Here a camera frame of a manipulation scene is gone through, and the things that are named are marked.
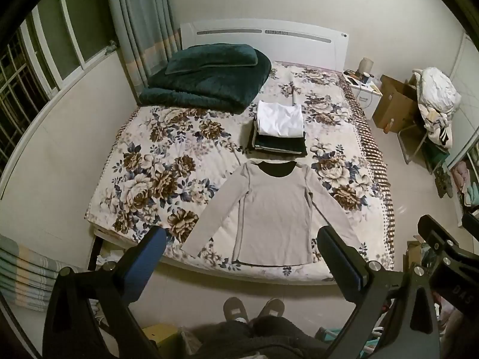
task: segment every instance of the mattress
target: mattress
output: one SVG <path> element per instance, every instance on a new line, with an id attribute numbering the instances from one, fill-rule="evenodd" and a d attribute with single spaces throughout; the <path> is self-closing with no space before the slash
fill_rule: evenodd
<path id="1" fill-rule="evenodd" d="M 308 155 L 343 207 L 367 260 L 394 266 L 394 214 L 386 165 L 364 114 L 340 73 L 273 63 L 260 93 L 239 115 L 204 109 L 140 107 L 121 128 L 86 219 L 103 233 L 135 244 L 152 226 L 166 230 L 164 257 L 194 270 L 231 278 L 321 284 L 333 280 L 316 245 L 319 212 L 313 213 L 314 262 L 301 266 L 246 266 L 231 260 L 238 205 L 198 255 L 181 250 L 201 212 L 227 177 L 248 160 L 284 161 L 248 149 L 259 100 L 290 105 L 292 87 L 302 104 Z"/>

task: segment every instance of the floor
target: floor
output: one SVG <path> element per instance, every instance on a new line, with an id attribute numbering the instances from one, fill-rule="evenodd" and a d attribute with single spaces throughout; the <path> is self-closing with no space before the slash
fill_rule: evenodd
<path id="1" fill-rule="evenodd" d="M 420 157 L 406 165 L 395 133 L 384 132 L 372 124 L 373 135 L 384 153 L 396 214 L 396 270 L 402 266 L 406 241 L 417 234 L 417 222 L 430 214 L 444 226 L 464 249 L 472 250 L 472 238 L 457 227 L 454 205 L 440 199 Z M 231 296 L 241 298 L 250 318 L 255 317 L 271 297 L 284 301 L 284 316 L 304 332 L 314 335 L 322 326 L 342 327 L 353 310 L 338 287 L 288 286 L 241 282 L 210 277 L 164 264 L 149 280 L 140 299 L 130 309 L 142 327 L 156 323 L 196 328 L 223 320 L 223 302 Z"/>

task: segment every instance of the dark pants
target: dark pants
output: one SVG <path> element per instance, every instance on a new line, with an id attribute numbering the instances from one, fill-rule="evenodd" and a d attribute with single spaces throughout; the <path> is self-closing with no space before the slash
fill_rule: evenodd
<path id="1" fill-rule="evenodd" d="M 245 352 L 237 352 L 238 357 L 251 352 L 250 349 L 253 352 L 264 353 L 270 359 L 285 357 L 283 354 L 275 355 L 276 352 L 280 353 L 281 350 L 264 350 L 266 346 L 271 348 L 274 345 L 283 348 L 287 346 L 291 351 L 297 351 L 300 357 L 318 357 L 318 354 L 324 353 L 328 347 L 327 344 L 308 336 L 291 321 L 283 317 L 265 316 L 256 319 L 252 325 L 240 321 L 221 323 L 214 336 L 203 343 L 198 354 L 213 353 L 226 347 L 238 346 L 245 348 Z"/>

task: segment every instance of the person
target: person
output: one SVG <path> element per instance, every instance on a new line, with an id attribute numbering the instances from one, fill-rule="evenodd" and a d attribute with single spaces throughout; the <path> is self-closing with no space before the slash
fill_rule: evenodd
<path id="1" fill-rule="evenodd" d="M 219 324 L 216 333 L 190 358 L 320 358 L 328 347 L 285 319 L 284 304 L 278 298 L 270 299 L 251 321 L 237 297 L 226 300 L 223 312 L 226 321 Z"/>

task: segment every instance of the silver bolt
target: silver bolt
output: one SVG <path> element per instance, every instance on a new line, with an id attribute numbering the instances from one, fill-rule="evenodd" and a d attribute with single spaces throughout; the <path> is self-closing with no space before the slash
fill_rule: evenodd
<path id="1" fill-rule="evenodd" d="M 62 277 L 66 277 L 70 272 L 71 272 L 71 268 L 70 268 L 70 267 L 63 267 L 63 268 L 60 270 L 60 275 L 61 275 Z"/>
<path id="2" fill-rule="evenodd" d="M 419 275 L 420 277 L 422 277 L 424 275 L 424 269 L 422 267 L 419 267 L 419 266 L 416 266 L 414 268 L 414 272 Z"/>
<path id="3" fill-rule="evenodd" d="M 369 263 L 369 268 L 373 271 L 379 271 L 381 270 L 381 264 L 375 260 L 372 260 L 370 263 Z"/>
<path id="4" fill-rule="evenodd" d="M 113 260 L 110 260 L 106 262 L 101 268 L 105 271 L 111 271 L 115 268 L 115 266 L 116 266 L 116 262 Z"/>

